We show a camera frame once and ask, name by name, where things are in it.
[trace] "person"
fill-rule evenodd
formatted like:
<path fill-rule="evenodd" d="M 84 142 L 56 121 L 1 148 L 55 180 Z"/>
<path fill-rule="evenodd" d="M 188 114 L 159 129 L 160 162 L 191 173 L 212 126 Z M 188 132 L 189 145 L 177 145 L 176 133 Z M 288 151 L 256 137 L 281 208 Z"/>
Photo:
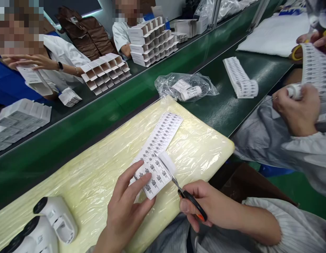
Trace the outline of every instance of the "person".
<path fill-rule="evenodd" d="M 303 43 L 307 35 L 298 38 Z M 326 37 L 313 34 L 311 42 L 326 54 Z M 301 82 L 295 69 L 285 84 Z M 286 87 L 266 96 L 232 137 L 235 151 L 245 161 L 304 173 L 311 186 L 326 196 L 326 97 L 306 84 L 303 98 L 294 101 Z"/>
<path fill-rule="evenodd" d="M 14 7 L 5 9 L 4 21 L 0 21 L 0 55 L 8 67 L 35 64 L 41 76 L 52 89 L 47 99 L 57 98 L 68 88 L 67 83 L 84 83 L 80 68 L 90 60 L 74 45 L 58 36 L 42 35 L 43 21 L 39 21 L 39 8 L 29 6 L 25 0 L 15 1 Z M 16 10 L 23 13 L 10 13 Z"/>
<path fill-rule="evenodd" d="M 114 42 L 117 52 L 128 60 L 131 59 L 128 28 L 143 23 L 144 19 L 138 13 L 138 0 L 116 0 L 116 8 L 121 11 L 121 17 L 113 24 Z"/>
<path fill-rule="evenodd" d="M 134 163 L 118 178 L 108 204 L 106 227 L 88 253 L 122 252 L 154 206 L 156 198 L 134 203 L 151 173 L 129 185 L 143 163 Z M 189 200 L 181 199 L 182 213 L 146 253 L 186 253 L 188 240 L 195 253 L 326 252 L 326 221 L 286 201 L 248 198 L 241 204 L 203 180 L 183 189 L 196 197 L 208 220 L 199 224 L 194 216 L 198 210 Z"/>

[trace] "hand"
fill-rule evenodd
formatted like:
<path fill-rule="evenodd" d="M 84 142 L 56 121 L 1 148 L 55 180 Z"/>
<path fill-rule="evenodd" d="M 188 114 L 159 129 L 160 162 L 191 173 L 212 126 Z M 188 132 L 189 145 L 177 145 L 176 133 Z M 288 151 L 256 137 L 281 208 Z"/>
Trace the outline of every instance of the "hand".
<path fill-rule="evenodd" d="M 318 91 L 311 84 L 302 86 L 302 100 L 288 97 L 286 87 L 273 94 L 273 108 L 286 122 L 293 136 L 309 136 L 317 133 L 315 122 L 320 112 Z"/>
<path fill-rule="evenodd" d="M 243 207 L 241 204 L 225 196 L 203 180 L 186 184 L 183 189 L 192 194 L 206 212 L 207 221 L 203 224 L 209 227 L 215 224 L 222 228 L 238 229 L 239 212 Z M 200 213 L 196 207 L 189 200 L 181 199 L 179 209 L 186 214 L 194 231 L 199 232 L 199 223 L 194 214 Z"/>
<path fill-rule="evenodd" d="M 16 70 L 18 65 L 30 65 L 35 64 L 36 67 L 33 70 L 46 69 L 46 70 L 58 70 L 59 66 L 57 61 L 54 61 L 48 57 L 41 54 L 5 54 L 2 55 L 4 63 L 11 69 Z"/>
<path fill-rule="evenodd" d="M 94 253 L 120 253 L 155 204 L 155 198 L 134 204 L 137 194 L 151 179 L 151 173 L 146 173 L 129 186 L 130 179 L 143 164 L 143 161 L 134 163 L 118 178 L 108 204 L 107 226 Z"/>

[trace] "wristwatch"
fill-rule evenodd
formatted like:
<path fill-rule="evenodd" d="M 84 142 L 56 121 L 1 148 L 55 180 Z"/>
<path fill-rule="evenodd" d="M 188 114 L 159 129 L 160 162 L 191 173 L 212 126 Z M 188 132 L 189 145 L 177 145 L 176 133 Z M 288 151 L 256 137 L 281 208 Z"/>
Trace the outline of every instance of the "wristwatch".
<path fill-rule="evenodd" d="M 63 72 L 64 71 L 64 66 L 59 61 L 58 61 L 58 66 L 59 66 L 59 70 L 58 71 Z"/>

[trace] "white cloth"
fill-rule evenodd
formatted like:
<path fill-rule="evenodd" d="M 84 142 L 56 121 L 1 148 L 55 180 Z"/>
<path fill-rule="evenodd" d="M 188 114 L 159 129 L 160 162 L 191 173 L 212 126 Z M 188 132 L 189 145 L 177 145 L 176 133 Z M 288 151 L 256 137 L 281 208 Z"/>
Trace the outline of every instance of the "white cloth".
<path fill-rule="evenodd" d="M 90 60 L 76 49 L 76 47 L 58 36 L 44 35 L 44 46 L 51 52 L 51 59 L 60 61 L 62 64 L 81 67 Z M 59 92 L 68 88 L 68 83 L 81 82 L 84 83 L 80 77 L 72 76 L 64 72 L 56 70 L 39 70 L 40 74 L 52 88 L 52 90 Z"/>
<path fill-rule="evenodd" d="M 326 118 L 320 132 L 307 137 L 290 135 L 284 120 L 274 119 L 272 101 L 261 103 L 233 136 L 234 153 L 243 160 L 303 172 L 311 186 L 326 196 Z M 321 100 L 326 114 L 326 99 Z"/>
<path fill-rule="evenodd" d="M 120 53 L 125 60 L 127 60 L 126 56 L 121 52 L 121 47 L 130 43 L 128 34 L 128 28 L 130 28 L 130 26 L 128 26 L 127 22 L 123 21 L 124 20 L 119 19 L 113 24 L 113 35 L 117 52 Z"/>
<path fill-rule="evenodd" d="M 320 253 L 326 252 L 326 220 L 302 211 L 278 199 L 247 198 L 243 204 L 271 212 L 279 222 L 279 244 L 264 246 L 237 230 L 200 226 L 198 239 L 184 214 L 179 214 L 156 238 L 146 253 L 186 253 L 186 239 L 191 232 L 195 253 Z"/>
<path fill-rule="evenodd" d="M 262 21 L 237 48 L 237 51 L 288 57 L 297 46 L 296 39 L 309 31 L 306 13 L 298 16 L 273 16 Z"/>

